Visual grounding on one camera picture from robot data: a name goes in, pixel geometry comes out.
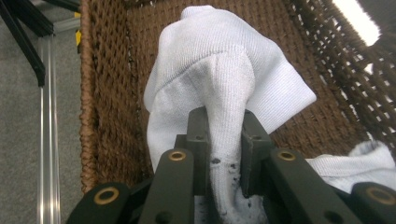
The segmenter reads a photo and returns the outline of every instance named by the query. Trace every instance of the woven basket wall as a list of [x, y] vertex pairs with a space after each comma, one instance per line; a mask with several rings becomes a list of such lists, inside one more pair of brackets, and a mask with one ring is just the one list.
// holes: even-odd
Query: woven basket wall
[[[162, 29], [187, 6], [235, 13], [274, 40], [318, 100], [271, 137], [307, 158], [345, 155], [368, 133], [396, 145], [396, 20], [391, 1], [364, 1], [381, 28], [371, 47], [329, 0], [81, 1], [82, 190], [152, 175], [143, 92]], [[367, 65], [372, 72], [366, 72]]]

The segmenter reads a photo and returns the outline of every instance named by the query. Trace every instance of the white sock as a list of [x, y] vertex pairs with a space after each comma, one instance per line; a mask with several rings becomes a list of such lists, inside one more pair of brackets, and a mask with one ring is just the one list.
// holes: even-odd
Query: white sock
[[245, 109], [271, 133], [316, 96], [276, 43], [233, 13], [206, 6], [187, 7], [180, 21], [163, 30], [144, 100], [154, 170], [176, 135], [186, 133], [190, 111], [205, 106], [220, 217], [224, 223], [263, 223], [262, 198], [245, 199], [239, 185]]
[[322, 155], [307, 160], [323, 180], [347, 193], [360, 182], [396, 190], [396, 166], [388, 147], [379, 141], [355, 146], [347, 157]]

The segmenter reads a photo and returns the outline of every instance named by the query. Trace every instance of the floor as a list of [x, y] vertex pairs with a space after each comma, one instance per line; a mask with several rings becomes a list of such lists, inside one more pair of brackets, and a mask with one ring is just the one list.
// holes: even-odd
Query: floor
[[[73, 18], [35, 0], [50, 21]], [[37, 48], [38, 37], [25, 29]], [[61, 220], [82, 197], [79, 174], [80, 58], [75, 30], [55, 37]], [[36, 223], [40, 90], [35, 73], [0, 18], [0, 223]]]

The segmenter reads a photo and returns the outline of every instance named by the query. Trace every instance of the metal rod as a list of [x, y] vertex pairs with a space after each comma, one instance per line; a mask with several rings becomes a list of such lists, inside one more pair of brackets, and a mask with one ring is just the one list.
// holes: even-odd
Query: metal rod
[[56, 115], [56, 70], [53, 35], [39, 38], [39, 52], [46, 65], [46, 85], [41, 88], [40, 149], [37, 223], [61, 223], [59, 154]]
[[53, 23], [53, 30], [55, 34], [59, 34], [60, 32], [78, 29], [80, 25], [79, 18], [71, 18], [64, 21], [57, 21]]

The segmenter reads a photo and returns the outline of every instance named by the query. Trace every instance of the brass screw hole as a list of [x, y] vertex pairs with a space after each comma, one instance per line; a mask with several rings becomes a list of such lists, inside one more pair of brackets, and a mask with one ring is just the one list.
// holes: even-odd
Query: brass screw hole
[[291, 154], [291, 153], [289, 153], [289, 152], [287, 152], [287, 151], [279, 152], [279, 153], [277, 154], [277, 156], [278, 156], [280, 159], [284, 160], [284, 161], [294, 161], [294, 160], [296, 159], [296, 157], [295, 157], [293, 154]]
[[186, 153], [182, 151], [174, 151], [169, 154], [169, 160], [171, 161], [182, 161], [186, 158]]
[[114, 200], [116, 200], [119, 197], [119, 195], [120, 192], [118, 189], [114, 187], [108, 187], [99, 190], [99, 192], [97, 192], [95, 197], [93, 198], [93, 201], [96, 204], [104, 205], [104, 204], [112, 203]]
[[385, 205], [394, 205], [396, 204], [396, 198], [391, 195], [389, 192], [383, 190], [383, 189], [379, 189], [376, 187], [370, 187], [366, 190], [367, 195], [382, 204]]

